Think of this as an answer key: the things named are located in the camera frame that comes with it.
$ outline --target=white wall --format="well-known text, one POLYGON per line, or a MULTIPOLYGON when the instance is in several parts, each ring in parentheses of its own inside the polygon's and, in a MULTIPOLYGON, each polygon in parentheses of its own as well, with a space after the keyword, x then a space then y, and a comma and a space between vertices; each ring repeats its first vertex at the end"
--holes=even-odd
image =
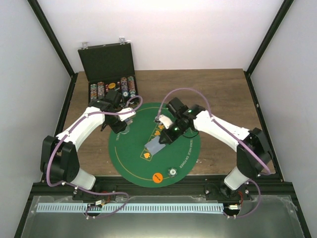
POLYGON ((294 1, 252 81, 285 179, 317 237, 317 6, 294 1))
POLYGON ((0 236, 14 236, 70 78, 27 1, 0 8, 0 236))
POLYGON ((77 50, 132 41, 137 70, 249 66, 282 0, 40 0, 75 71, 77 50))

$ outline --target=wooden tabletop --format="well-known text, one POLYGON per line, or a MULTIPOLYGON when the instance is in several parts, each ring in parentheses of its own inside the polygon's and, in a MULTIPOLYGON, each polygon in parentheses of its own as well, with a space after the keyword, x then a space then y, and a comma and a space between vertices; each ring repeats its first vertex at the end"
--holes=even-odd
MULTIPOLYGON (((211 105, 212 113, 234 125, 253 129, 261 128, 251 94, 241 69, 200 69, 200 70, 149 70, 136 71, 139 94, 144 103, 161 102, 171 90, 191 87, 202 92, 211 105)), ((205 106, 199 95, 190 91, 176 92, 186 105, 205 106)), ((71 99, 64 129, 77 120, 88 104, 88 81, 80 72, 71 99)), ((97 128, 84 141, 78 151, 82 169, 93 175, 119 175, 108 154, 110 128, 100 132, 97 128)), ((217 139, 200 133, 201 151, 190 174, 227 174, 236 165, 236 153, 217 139)))

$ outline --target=metal sheet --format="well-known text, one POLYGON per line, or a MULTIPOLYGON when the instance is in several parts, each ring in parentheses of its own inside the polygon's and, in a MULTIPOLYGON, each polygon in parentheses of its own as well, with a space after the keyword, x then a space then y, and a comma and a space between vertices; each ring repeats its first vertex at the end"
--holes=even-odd
MULTIPOLYGON (((242 212, 247 212, 255 204, 245 201, 242 212)), ((177 213, 120 213, 108 218, 86 220, 82 213, 30 212, 22 237, 304 237, 295 209, 288 197, 263 196, 256 212, 236 220, 228 220, 219 214, 177 213)))

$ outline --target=round green felt mat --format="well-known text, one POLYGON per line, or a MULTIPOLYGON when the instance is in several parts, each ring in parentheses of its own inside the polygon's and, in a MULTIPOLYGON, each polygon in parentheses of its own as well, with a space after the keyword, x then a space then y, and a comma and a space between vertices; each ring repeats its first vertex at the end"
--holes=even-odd
MULTIPOLYGON (((114 167, 125 179, 143 187, 163 187, 180 181, 192 170, 200 152, 198 135, 191 139, 181 136, 155 155, 149 154, 144 145, 163 129, 154 122, 159 106, 160 103, 143 104, 129 125, 130 131, 127 134, 111 132, 109 138, 114 167), (168 176, 170 168, 177 170, 172 178, 168 176)), ((167 109, 163 109, 162 114, 173 118, 167 109)), ((185 135, 191 137, 196 133, 189 129, 185 135)))

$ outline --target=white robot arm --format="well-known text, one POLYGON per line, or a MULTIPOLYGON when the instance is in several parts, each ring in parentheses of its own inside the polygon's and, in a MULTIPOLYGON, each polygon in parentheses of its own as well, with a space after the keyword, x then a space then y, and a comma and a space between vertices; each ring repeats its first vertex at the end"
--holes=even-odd
POLYGON ((263 169, 263 166, 249 153, 249 150, 254 152, 265 165, 271 160, 272 151, 260 129, 248 130, 215 116, 210 117, 205 108, 198 105, 188 108, 178 98, 172 99, 166 107, 176 120, 172 122, 164 115, 158 117, 157 122, 163 124, 165 128, 160 136, 145 145, 152 155, 164 148, 166 144, 174 142, 189 128, 205 132, 227 144, 237 153, 237 166, 224 179, 224 184, 230 190, 237 190, 247 180, 255 179, 263 169), (226 128, 227 131, 219 127, 218 124, 226 128), (248 149, 241 146, 237 139, 242 141, 248 149))
POLYGON ((96 178, 80 168, 77 151, 91 132, 100 125, 103 125, 102 130, 106 125, 110 126, 114 133, 126 129, 136 113, 132 108, 124 108, 116 112, 115 108, 119 102, 118 94, 111 91, 107 94, 106 101, 92 101, 82 116, 68 129, 56 137, 47 136, 42 146, 41 171, 46 174, 54 148, 62 138, 67 136, 59 147, 58 153, 54 155, 50 167, 50 178, 66 181, 87 190, 92 189, 96 178))

